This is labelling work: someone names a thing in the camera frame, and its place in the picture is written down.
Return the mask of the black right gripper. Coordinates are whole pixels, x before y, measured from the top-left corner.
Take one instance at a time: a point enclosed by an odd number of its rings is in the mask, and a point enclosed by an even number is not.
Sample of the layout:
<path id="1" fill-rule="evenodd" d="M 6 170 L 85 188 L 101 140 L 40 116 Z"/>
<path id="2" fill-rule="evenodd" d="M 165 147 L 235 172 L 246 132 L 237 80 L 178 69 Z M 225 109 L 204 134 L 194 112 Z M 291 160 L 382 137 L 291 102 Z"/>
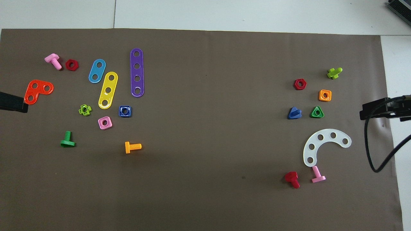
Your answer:
<path id="1" fill-rule="evenodd" d="M 391 98 L 389 106 L 385 100 L 375 100 L 362 105 L 360 120 L 371 117 L 399 118 L 401 122 L 411 120 L 411 95 Z"/>

